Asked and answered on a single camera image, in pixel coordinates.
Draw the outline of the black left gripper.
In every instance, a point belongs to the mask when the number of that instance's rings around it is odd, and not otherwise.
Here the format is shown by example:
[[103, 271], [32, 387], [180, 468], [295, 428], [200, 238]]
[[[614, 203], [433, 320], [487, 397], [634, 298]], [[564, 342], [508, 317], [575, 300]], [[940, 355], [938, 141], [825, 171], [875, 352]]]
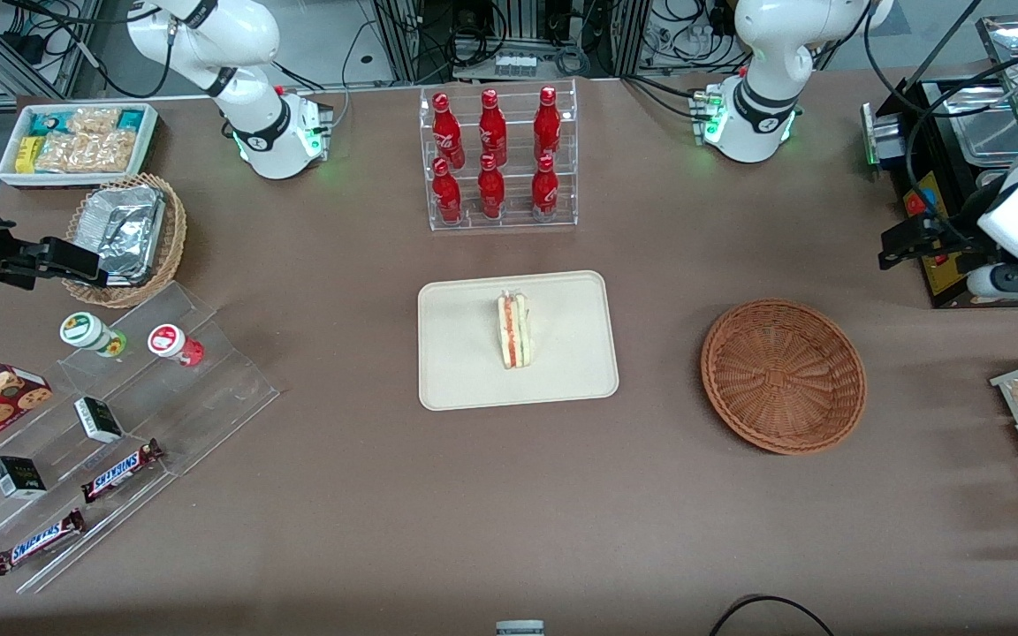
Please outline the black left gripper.
[[976, 253], [976, 241], [943, 216], [910, 216], [882, 232], [880, 269], [909, 259]]

